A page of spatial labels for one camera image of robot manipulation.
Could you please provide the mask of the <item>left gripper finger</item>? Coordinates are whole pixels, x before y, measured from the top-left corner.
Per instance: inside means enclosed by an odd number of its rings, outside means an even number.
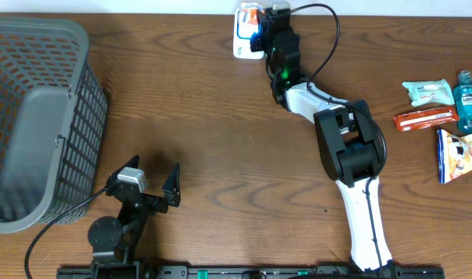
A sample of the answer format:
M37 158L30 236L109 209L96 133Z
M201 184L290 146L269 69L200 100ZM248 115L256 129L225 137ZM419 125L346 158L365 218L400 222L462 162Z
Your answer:
M162 187L164 198L169 206L178 207L181 203L180 172L181 166L176 163Z
M114 180L118 179L119 173L125 168L125 167L131 167L131 168L137 168L139 166L140 162L140 156L139 155L134 155L130 160L128 160L124 165L122 165L120 168L118 168L116 171L114 171L112 174L109 175L107 182L112 182Z

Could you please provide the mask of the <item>small orange tissue pack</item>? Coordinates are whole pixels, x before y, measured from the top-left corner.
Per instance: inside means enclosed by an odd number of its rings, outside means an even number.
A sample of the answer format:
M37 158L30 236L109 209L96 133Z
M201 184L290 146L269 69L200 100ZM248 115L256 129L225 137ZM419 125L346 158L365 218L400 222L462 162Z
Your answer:
M257 26L259 23L258 12L264 13L266 6L257 2L242 2L236 13L237 22L240 25Z

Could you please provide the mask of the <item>orange snack bar wrapper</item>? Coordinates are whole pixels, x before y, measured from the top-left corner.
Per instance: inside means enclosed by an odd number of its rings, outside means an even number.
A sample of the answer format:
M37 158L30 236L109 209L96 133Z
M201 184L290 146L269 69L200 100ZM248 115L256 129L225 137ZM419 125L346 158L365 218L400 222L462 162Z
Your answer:
M457 122L460 117L453 106L443 106L422 111L396 115L393 118L395 127L400 132L427 129L447 122Z

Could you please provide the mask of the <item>light green wet wipes pack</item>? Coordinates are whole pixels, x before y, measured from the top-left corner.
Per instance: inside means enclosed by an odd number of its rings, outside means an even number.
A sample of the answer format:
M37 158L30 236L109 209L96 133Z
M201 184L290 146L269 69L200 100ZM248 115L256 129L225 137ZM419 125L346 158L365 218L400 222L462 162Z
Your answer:
M404 81L401 85L408 90L408 96L413 107L429 103L455 104L451 87L445 79L439 81Z

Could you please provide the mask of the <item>teal mouthwash bottle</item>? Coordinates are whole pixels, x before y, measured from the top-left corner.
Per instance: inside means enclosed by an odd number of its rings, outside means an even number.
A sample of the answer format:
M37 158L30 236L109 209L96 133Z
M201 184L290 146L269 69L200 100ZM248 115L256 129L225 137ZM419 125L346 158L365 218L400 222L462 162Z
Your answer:
M458 129L467 134L472 133L472 76L468 70L457 75L458 85L453 89L453 98L460 120Z

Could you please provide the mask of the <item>yellow snack bag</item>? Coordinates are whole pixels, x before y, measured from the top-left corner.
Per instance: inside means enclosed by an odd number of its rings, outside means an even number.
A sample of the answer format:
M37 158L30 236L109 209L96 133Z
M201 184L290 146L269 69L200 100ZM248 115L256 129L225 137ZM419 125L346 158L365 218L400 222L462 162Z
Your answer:
M439 129L437 139L440 184L472 171L472 134L458 137Z

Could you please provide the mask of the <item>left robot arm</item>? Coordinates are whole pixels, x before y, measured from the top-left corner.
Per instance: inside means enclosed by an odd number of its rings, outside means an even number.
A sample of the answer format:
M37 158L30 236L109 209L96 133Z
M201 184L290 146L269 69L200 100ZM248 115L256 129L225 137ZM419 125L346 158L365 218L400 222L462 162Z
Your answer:
M162 196L146 194L147 181L135 155L106 181L105 194L122 203L116 217L95 220L88 230L93 261L92 278L150 278L145 260L136 259L136 248L148 218L167 213L181 203L180 164L175 164L161 190Z

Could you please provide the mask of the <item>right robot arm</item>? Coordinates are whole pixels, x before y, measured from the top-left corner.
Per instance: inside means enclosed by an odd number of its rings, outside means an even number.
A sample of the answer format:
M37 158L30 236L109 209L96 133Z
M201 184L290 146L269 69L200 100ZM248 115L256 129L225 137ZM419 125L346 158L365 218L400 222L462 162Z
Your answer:
M344 200L353 264L364 274L382 276L392 262L378 198L379 176L387 161L384 134L364 100L335 98L305 75L292 13L286 4L257 12L258 30L250 37L250 49L264 52L275 102L315 126L323 169Z

